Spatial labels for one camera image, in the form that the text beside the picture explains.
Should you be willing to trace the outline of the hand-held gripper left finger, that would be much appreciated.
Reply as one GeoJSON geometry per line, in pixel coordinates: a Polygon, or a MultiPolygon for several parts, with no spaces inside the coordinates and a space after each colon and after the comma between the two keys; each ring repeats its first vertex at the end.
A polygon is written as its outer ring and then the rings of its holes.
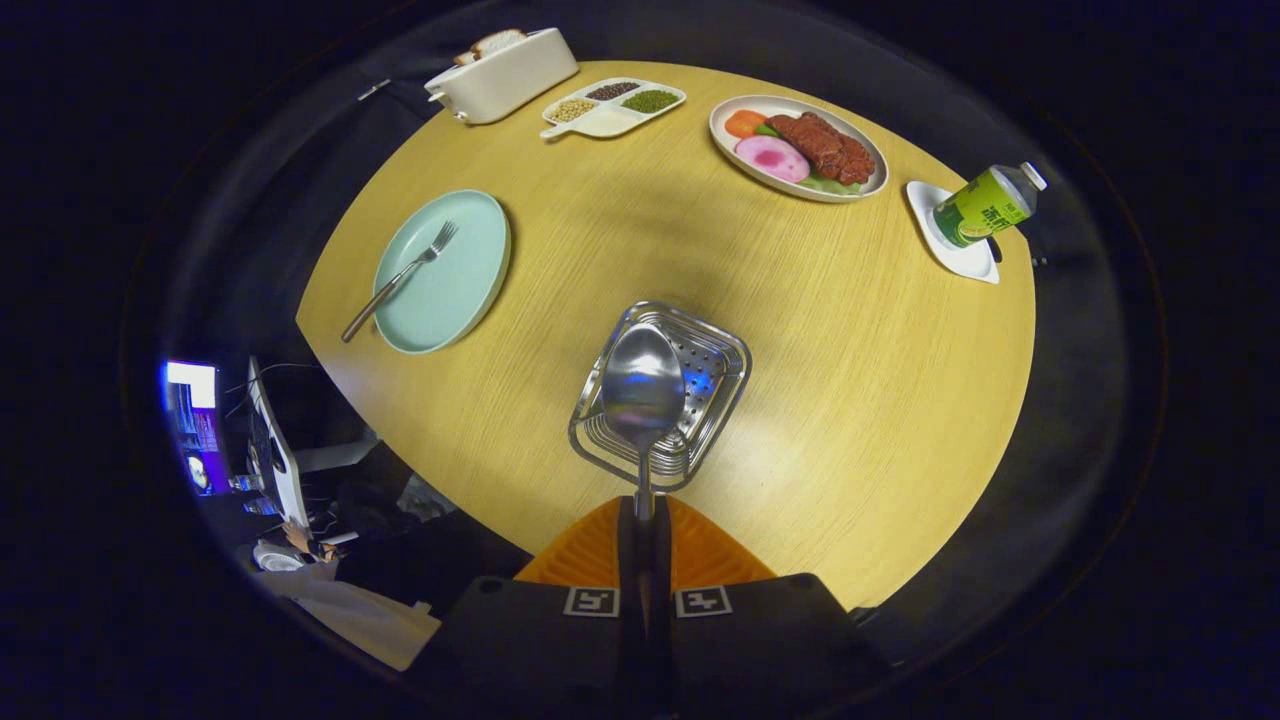
{"type": "Polygon", "coordinates": [[[644,717],[645,580],[613,498],[513,579],[480,577],[404,674],[449,717],[644,717]]]}

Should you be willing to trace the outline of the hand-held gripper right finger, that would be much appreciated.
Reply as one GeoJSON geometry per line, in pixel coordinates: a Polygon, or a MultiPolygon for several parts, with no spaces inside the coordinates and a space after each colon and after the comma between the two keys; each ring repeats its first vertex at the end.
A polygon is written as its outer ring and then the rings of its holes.
{"type": "Polygon", "coordinates": [[[646,641],[668,717],[805,717],[861,700],[890,662],[814,574],[778,575],[669,495],[646,524],[646,641]]]}

